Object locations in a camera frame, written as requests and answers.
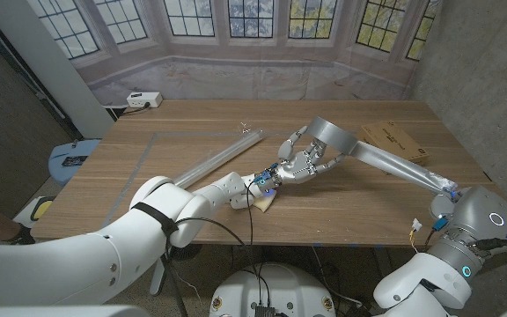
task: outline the backdrop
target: backdrop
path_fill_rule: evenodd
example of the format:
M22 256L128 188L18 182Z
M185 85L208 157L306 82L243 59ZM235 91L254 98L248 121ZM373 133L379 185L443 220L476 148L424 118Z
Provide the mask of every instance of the backdrop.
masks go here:
M102 105L399 100L438 0L28 0Z

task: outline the cardboard box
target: cardboard box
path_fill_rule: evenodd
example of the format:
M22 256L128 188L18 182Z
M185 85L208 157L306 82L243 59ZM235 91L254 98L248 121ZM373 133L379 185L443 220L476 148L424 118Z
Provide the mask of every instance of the cardboard box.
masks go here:
M357 138L418 165L423 165L430 156L394 122L365 124L357 132Z

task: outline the blue component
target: blue component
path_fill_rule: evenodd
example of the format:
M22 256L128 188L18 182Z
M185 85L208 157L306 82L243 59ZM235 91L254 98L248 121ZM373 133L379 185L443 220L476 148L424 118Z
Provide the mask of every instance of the blue component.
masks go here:
M464 266L463 267L463 275L465 277L469 277L471 276L472 272L471 272L471 268L469 268L468 266Z
M435 224L433 224L433 230L440 231L443 227L445 227L445 225L447 225L448 222L449 220L447 220L446 217L441 217Z
M268 180L271 178L271 173L269 171L263 171L261 172L261 178L263 180Z

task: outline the power strip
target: power strip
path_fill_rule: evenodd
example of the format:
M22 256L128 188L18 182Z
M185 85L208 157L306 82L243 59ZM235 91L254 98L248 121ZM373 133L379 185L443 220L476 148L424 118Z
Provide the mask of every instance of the power strip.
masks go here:
M127 97L129 107L144 107L146 102L150 102L150 107L159 107L162 100L162 95L159 92L132 92Z

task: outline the black strap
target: black strap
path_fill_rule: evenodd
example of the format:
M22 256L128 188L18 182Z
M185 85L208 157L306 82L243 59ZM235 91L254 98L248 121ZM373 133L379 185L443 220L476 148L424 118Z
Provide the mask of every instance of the black strap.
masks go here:
M154 207L150 206L147 203L140 202L140 203L137 203L136 205L134 205L134 207L132 207L132 208L133 209L136 208L138 210L141 210L141 211L147 213L148 215L150 215L151 217L153 217L154 219L156 219L162 225L162 231L164 232L164 234L168 238L168 240L169 240L169 236L172 233L179 230L179 228L177 227L175 222L170 217L164 215L161 211L155 209Z

